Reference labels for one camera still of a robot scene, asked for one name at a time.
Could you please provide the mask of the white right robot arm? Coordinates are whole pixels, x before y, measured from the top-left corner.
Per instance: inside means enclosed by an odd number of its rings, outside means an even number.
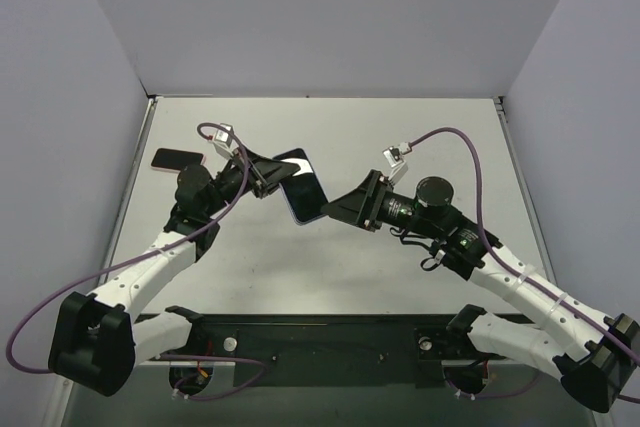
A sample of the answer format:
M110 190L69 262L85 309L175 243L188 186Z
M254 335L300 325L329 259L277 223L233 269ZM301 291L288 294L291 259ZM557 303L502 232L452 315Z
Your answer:
M447 180L426 177L413 197L405 197L394 193L382 173L371 171L322 211L363 230L389 225L400 238L415 234L428 240L435 266L492 292L529 321L516 324L467 305L446 333L453 353L476 350L534 367L558 380L582 406L609 412L639 365L638 322L591 308L550 283L453 207L453 194Z

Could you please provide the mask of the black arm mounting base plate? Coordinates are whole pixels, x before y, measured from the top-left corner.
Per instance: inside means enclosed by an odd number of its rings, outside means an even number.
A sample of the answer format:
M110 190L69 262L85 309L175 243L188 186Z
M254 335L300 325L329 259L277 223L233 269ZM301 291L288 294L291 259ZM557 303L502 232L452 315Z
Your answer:
M268 367L260 387L439 387L444 365L477 379L488 358L448 331L452 318L207 314L176 352L260 361Z

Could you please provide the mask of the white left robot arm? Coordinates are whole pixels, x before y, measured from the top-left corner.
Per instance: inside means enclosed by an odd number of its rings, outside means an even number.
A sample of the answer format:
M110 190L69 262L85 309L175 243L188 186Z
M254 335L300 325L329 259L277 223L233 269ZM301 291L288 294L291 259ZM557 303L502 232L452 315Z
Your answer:
M224 169L211 175L191 164L177 177L169 220L150 248L113 279L88 294L62 302L48 359L51 371L104 396L120 390L139 364L163 354L192 359L212 345L202 315L179 306L141 320L146 306L178 274L211 248L220 227L212 218L241 196L270 195L295 176L312 173L306 160L282 159L236 149Z

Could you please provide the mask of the black phone from lilac case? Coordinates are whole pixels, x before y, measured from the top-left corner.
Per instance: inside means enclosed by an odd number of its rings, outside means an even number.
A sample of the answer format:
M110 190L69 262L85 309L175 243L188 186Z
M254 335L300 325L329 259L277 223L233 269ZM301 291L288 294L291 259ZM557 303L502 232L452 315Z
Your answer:
M328 199L306 152L295 148L274 156L274 159L299 167L292 177L280 183L294 221L306 225L322 218L322 208Z

